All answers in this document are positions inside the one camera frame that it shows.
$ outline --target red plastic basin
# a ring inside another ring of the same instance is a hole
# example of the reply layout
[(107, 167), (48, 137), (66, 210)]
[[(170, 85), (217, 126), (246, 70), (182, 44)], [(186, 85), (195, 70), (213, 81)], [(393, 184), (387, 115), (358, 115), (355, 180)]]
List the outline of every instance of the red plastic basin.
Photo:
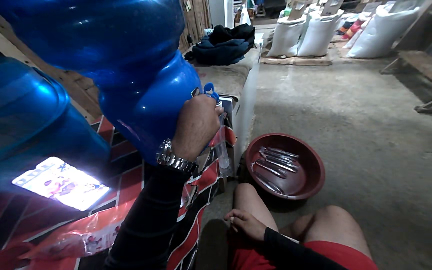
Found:
[[(297, 173), (288, 172), (285, 179), (268, 172), (266, 169), (252, 164), (262, 158), (259, 150), (261, 146), (273, 147), (299, 155), (295, 163), (300, 168)], [(246, 150), (246, 166), (254, 181), (265, 191), (286, 200), (303, 200), (314, 196), (325, 184), (325, 167), (318, 154), (301, 139), (284, 133), (268, 133), (255, 138)], [(290, 194), (280, 194), (272, 191), (255, 176), (253, 169), (266, 177), (269, 181), (292, 190)]]

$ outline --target black sleeve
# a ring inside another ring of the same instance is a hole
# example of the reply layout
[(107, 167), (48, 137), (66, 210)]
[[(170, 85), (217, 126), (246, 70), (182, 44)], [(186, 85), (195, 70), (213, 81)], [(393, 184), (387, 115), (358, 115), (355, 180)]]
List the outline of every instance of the black sleeve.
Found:
[(124, 219), (104, 269), (166, 269), (189, 173), (158, 166)]
[(264, 256), (282, 269), (345, 270), (327, 257), (291, 241), (269, 227), (264, 231)]

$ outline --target knee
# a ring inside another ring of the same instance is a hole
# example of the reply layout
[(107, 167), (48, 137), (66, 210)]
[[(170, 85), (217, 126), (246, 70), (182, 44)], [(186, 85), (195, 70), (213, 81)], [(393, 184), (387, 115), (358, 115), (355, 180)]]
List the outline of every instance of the knee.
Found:
[(346, 219), (352, 218), (351, 214), (345, 209), (336, 206), (336, 205), (327, 205), (318, 211), (316, 211), (317, 216), (324, 216), (327, 218), (337, 218), (337, 219)]
[(248, 194), (258, 194), (255, 187), (250, 183), (240, 183), (236, 186), (236, 189), (234, 190), (234, 195), (238, 197)]

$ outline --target wooden wall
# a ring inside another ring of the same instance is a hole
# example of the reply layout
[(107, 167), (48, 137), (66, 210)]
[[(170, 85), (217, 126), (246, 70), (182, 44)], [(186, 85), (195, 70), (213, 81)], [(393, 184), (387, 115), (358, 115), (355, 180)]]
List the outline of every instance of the wooden wall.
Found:
[(205, 35), (205, 29), (211, 28), (208, 0), (180, 0), (183, 7), (186, 27), (179, 37), (179, 51), (186, 52), (191, 45), (186, 37), (191, 35), (193, 44), (198, 43)]
[[(208, 0), (180, 0), (186, 18), (186, 27), (179, 38), (179, 51), (184, 53), (191, 47), (186, 37), (191, 35), (193, 43), (204, 36), (204, 29), (211, 27)], [(0, 52), (34, 66), (59, 81), (68, 91), (71, 103), (92, 122), (101, 116), (98, 103), (99, 89), (93, 80), (75, 71), (61, 70), (47, 64), (13, 32), (10, 24), (0, 15)]]

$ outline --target wristwatch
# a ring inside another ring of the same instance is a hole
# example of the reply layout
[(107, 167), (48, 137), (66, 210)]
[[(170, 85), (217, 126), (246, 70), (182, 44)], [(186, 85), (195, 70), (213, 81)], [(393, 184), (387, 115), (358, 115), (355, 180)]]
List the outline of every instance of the wristwatch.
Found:
[(159, 150), (156, 154), (156, 162), (163, 166), (169, 166), (171, 168), (180, 170), (184, 173), (194, 172), (198, 167), (198, 164), (175, 156), (171, 151), (171, 147), (171, 139), (165, 139), (164, 142), (159, 145)]

